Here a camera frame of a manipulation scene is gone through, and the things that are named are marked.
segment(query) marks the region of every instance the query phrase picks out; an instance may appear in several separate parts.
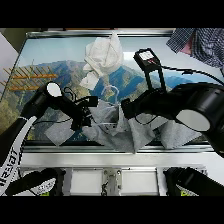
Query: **white circular joint cover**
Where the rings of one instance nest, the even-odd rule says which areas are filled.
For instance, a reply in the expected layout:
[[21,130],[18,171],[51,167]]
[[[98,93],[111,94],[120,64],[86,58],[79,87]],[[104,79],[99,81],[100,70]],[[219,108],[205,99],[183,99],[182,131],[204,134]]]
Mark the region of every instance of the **white circular joint cover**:
[[208,131],[210,129],[209,120],[194,110],[180,111],[177,115],[177,119],[195,131]]
[[60,89],[59,85],[54,82],[48,83],[47,91],[53,97],[62,96],[61,89]]

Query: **tabletop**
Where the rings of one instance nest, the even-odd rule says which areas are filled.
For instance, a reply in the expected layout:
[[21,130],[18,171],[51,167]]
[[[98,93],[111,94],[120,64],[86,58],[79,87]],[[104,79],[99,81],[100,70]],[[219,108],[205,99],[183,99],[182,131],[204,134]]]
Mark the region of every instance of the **tabletop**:
[[[85,48],[95,41],[96,37],[109,37],[112,32],[119,36],[123,53],[124,63],[115,72],[100,78],[94,90],[88,90],[79,85],[86,76],[83,67],[86,64]],[[136,51],[144,48],[152,48],[160,59],[162,65],[176,68],[190,68],[207,72],[224,80],[221,71],[210,67],[184,53],[175,54],[166,42],[171,36],[171,31],[66,31],[66,32],[43,32],[28,33],[24,45],[20,51],[10,79],[0,103],[0,133],[2,133],[19,116],[23,106],[35,93],[35,90],[44,83],[53,80],[62,89],[70,87],[77,98],[88,95],[114,103],[115,94],[108,91],[101,95],[104,86],[111,84],[119,89],[118,101],[125,98],[131,100],[137,98],[147,89],[144,73],[134,61]],[[211,82],[213,79],[200,75],[182,75],[180,72],[164,70],[164,77],[168,89],[178,84],[192,82]],[[150,73],[154,88],[160,87],[157,72]],[[42,121],[57,121],[62,112],[49,108]],[[44,132],[52,123],[40,123],[32,129],[28,141],[49,141]],[[76,131],[67,142],[86,142],[88,139],[82,131]]]

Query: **table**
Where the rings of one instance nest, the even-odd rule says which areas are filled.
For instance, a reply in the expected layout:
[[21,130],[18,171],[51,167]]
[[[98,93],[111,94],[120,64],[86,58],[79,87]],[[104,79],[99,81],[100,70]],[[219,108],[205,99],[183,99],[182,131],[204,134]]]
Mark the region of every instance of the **table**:
[[[112,32],[116,32],[120,38],[124,52],[124,64],[114,73],[103,77],[93,91],[79,86],[82,78],[86,76],[82,68],[84,62],[85,47],[93,42],[96,37],[108,37]],[[69,86],[81,98],[87,95],[96,95],[103,100],[114,102],[112,92],[101,96],[104,85],[110,83],[115,85],[120,94],[118,100],[127,97],[132,100],[138,97],[146,89],[146,82],[143,72],[133,59],[134,52],[151,47],[160,58],[161,63],[170,67],[191,68],[208,72],[223,80],[219,69],[190,58],[183,53],[175,54],[167,46],[166,42],[172,31],[66,31],[66,32],[42,32],[27,33],[26,40],[17,58],[7,88],[3,93],[0,103],[1,129],[3,132],[19,116],[24,104],[32,97],[38,86],[49,80],[54,80],[63,89]],[[200,74],[181,75],[178,72],[164,71],[166,85],[171,89],[180,83],[190,82],[212,82],[213,79]],[[159,87],[159,78],[156,72],[151,73],[153,87]],[[62,112],[48,109],[41,120],[56,121]],[[50,123],[41,123],[31,130],[26,143],[27,150],[57,150],[67,152],[113,152],[114,150],[100,147],[94,142],[87,141],[81,131],[74,135],[64,144],[64,148],[54,147],[44,134],[50,127]],[[189,146],[181,147],[177,150],[211,150],[211,147],[204,143],[203,138]],[[161,145],[152,143],[143,150],[163,150]]]

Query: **plaid fabric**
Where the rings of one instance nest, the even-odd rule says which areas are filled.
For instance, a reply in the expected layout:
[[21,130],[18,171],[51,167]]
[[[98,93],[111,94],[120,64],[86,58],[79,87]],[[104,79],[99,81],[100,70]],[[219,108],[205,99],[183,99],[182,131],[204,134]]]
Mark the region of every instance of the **plaid fabric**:
[[194,34],[192,57],[212,67],[224,68],[223,28],[177,28],[167,45],[175,53],[181,51]]

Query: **metal bracket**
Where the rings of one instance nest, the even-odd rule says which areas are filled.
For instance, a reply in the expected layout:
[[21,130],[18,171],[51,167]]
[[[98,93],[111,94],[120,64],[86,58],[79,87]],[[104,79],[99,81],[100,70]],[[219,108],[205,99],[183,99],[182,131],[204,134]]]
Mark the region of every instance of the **metal bracket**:
[[120,196],[122,169],[103,169],[102,196]]

